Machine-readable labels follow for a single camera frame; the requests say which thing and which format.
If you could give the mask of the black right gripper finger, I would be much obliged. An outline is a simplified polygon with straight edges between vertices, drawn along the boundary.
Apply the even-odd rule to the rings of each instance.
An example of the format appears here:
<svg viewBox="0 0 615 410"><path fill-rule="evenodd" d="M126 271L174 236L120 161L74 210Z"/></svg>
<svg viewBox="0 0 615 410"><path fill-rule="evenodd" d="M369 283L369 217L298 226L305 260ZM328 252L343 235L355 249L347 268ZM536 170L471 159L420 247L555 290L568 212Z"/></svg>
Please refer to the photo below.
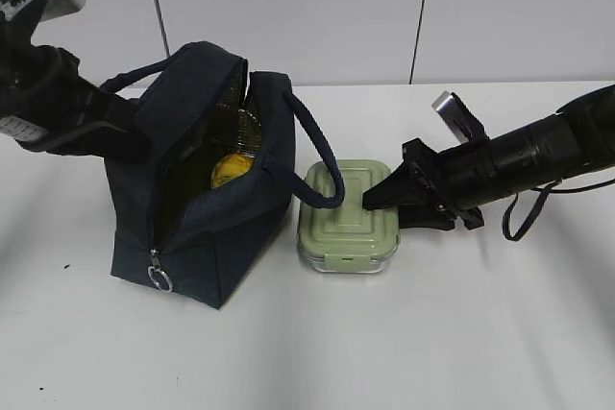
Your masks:
<svg viewBox="0 0 615 410"><path fill-rule="evenodd" d="M410 166L405 162L383 181L365 191L362 196L362 206L367 210L422 203L423 188L417 183Z"/></svg>
<svg viewBox="0 0 615 410"><path fill-rule="evenodd" d="M401 229L436 229L449 231L455 228L455 216L442 204L399 205Z"/></svg>

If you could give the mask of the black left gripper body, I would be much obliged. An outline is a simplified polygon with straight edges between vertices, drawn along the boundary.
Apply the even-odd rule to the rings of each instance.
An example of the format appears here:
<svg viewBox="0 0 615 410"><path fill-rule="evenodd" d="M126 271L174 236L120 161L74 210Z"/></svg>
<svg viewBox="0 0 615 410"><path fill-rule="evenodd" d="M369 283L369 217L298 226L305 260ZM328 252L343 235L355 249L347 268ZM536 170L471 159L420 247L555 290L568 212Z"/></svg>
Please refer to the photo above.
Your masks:
<svg viewBox="0 0 615 410"><path fill-rule="evenodd" d="M149 139L136 127L135 101L91 84L78 65L60 48L13 50L13 117L26 129L13 139L35 153L143 162Z"/></svg>

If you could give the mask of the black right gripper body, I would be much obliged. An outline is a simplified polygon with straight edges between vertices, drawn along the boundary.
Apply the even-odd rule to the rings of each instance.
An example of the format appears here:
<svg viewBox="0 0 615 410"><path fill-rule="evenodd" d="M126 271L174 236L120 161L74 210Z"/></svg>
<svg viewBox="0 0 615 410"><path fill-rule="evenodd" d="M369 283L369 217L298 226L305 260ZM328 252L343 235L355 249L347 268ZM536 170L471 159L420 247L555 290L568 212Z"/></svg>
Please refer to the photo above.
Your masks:
<svg viewBox="0 0 615 410"><path fill-rule="evenodd" d="M477 206L462 208L457 203L453 187L445 176L443 162L436 151L419 138L404 143L402 151L403 162L410 166L417 183L423 188L422 205L444 205L455 216L455 221L460 219L468 230L484 226L482 213Z"/></svg>

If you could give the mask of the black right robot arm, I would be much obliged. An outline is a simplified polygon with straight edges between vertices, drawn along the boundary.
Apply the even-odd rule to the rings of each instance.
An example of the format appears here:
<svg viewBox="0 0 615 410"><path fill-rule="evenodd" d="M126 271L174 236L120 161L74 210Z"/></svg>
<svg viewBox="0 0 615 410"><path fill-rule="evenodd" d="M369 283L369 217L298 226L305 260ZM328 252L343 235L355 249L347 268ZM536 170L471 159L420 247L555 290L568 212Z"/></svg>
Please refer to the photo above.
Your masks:
<svg viewBox="0 0 615 410"><path fill-rule="evenodd" d="M608 85L567 103L555 114L495 138L453 92L433 103L459 145L436 152L421 139L402 146L403 161L386 179L364 192L366 210L394 207L402 229L468 230L483 227L482 205L521 192L539 196L516 232L511 213L503 234L520 240L562 181L614 165L614 87Z"/></svg>

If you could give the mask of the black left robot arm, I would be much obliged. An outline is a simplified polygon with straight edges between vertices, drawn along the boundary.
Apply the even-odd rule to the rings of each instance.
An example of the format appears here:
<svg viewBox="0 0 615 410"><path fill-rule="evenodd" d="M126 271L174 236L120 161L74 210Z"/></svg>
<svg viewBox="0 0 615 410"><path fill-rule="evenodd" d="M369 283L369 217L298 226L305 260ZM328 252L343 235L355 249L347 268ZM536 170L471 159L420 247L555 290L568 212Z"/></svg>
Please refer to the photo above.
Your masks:
<svg viewBox="0 0 615 410"><path fill-rule="evenodd" d="M31 35L1 22L1 133L32 153L143 162L151 141L135 126L135 102L85 80L78 59Z"/></svg>

